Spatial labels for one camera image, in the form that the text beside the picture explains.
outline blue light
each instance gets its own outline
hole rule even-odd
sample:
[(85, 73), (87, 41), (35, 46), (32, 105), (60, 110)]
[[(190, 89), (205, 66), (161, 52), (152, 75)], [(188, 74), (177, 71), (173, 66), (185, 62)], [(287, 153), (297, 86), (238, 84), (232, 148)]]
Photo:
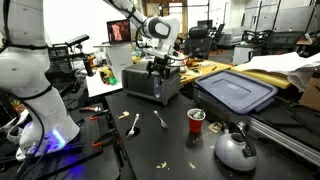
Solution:
[(52, 134), (59, 141), (60, 146), (63, 146), (66, 143), (66, 141), (61, 137), (61, 135), (59, 134), (59, 132), (57, 130), (52, 130)]

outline red cup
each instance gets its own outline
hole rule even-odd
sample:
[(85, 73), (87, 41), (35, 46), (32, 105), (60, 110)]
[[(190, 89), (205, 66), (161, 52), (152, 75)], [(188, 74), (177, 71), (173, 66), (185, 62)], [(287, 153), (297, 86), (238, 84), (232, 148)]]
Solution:
[(189, 117), (189, 127), (190, 127), (190, 132), (192, 133), (199, 133), (201, 131), (201, 126), (202, 126), (202, 121), (206, 117), (206, 114), (203, 112), (204, 116), (201, 119), (194, 119), (192, 117), (193, 114), (196, 112), (202, 111), (201, 109), (190, 109), (188, 111), (188, 117)]

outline white kettle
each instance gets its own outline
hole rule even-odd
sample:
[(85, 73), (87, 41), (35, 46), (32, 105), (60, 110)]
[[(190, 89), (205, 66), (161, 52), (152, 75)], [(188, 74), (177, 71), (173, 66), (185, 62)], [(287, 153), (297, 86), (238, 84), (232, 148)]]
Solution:
[(220, 136), (215, 144), (215, 153), (219, 160), (232, 169), (250, 171), (257, 166), (258, 157), (254, 144), (246, 138), (245, 123), (235, 124), (230, 122), (239, 133), (229, 133), (225, 125), (225, 133)]

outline computer monitor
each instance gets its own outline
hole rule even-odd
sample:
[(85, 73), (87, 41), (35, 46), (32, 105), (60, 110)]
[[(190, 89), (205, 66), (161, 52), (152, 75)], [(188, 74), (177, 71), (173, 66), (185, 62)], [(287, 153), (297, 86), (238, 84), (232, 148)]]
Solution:
[(108, 21), (107, 27), (110, 44), (131, 42), (129, 20)]
[(198, 21), (198, 26), (207, 26), (209, 29), (212, 28), (212, 19)]

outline desk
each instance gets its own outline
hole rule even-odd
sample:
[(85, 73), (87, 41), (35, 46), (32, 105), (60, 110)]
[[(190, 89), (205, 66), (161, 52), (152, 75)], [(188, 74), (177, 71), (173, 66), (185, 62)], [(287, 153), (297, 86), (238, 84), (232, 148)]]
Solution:
[(209, 61), (209, 60), (204, 60), (202, 62), (214, 63), (214, 65), (213, 66), (206, 66), (206, 67), (198, 67), (198, 69), (200, 70), (201, 73), (199, 75), (195, 75), (195, 76), (188, 76), (188, 75), (186, 75), (186, 73), (181, 73), (181, 78), (185, 78), (185, 79), (181, 80), (180, 83), (181, 84), (192, 83), (199, 77), (205, 76), (205, 75), (210, 74), (212, 72), (227, 70), (227, 69), (230, 69), (232, 67), (232, 66), (227, 65), (227, 64), (222, 64), (222, 63), (213, 62), (213, 61)]
[(117, 82), (116, 85), (103, 84), (100, 73), (95, 73), (94, 76), (86, 76), (86, 83), (88, 87), (89, 97), (95, 97), (101, 94), (110, 93), (122, 89), (122, 83)]
[(232, 67), (230, 70), (237, 73), (251, 76), (253, 78), (257, 78), (259, 80), (262, 80), (264, 82), (267, 82), (269, 84), (272, 84), (282, 89), (287, 89), (289, 86), (291, 86), (291, 83), (288, 81), (287, 77), (284, 75), (268, 73), (268, 72), (258, 71), (258, 70), (244, 71), (243, 70), (244, 67), (246, 67), (246, 64), (241, 64), (239, 66)]
[[(186, 112), (195, 104), (182, 95), (174, 96), (167, 106), (144, 98), (126, 95), (124, 92), (107, 96), (116, 129), (122, 140), (128, 162), (134, 172), (134, 179), (310, 179), (312, 173), (303, 165), (294, 162), (277, 150), (275, 144), (264, 144), (256, 139), (253, 142), (258, 151), (258, 165), (255, 173), (241, 175), (223, 166), (215, 159), (212, 145), (221, 134), (211, 133), (203, 122), (202, 132), (189, 134)], [(162, 129), (153, 114), (158, 110), (168, 123), (169, 129)], [(130, 115), (118, 119), (123, 111)], [(136, 113), (140, 119), (136, 126), (141, 132), (131, 140), (125, 132), (134, 121)], [(165, 168), (157, 168), (166, 162)]]

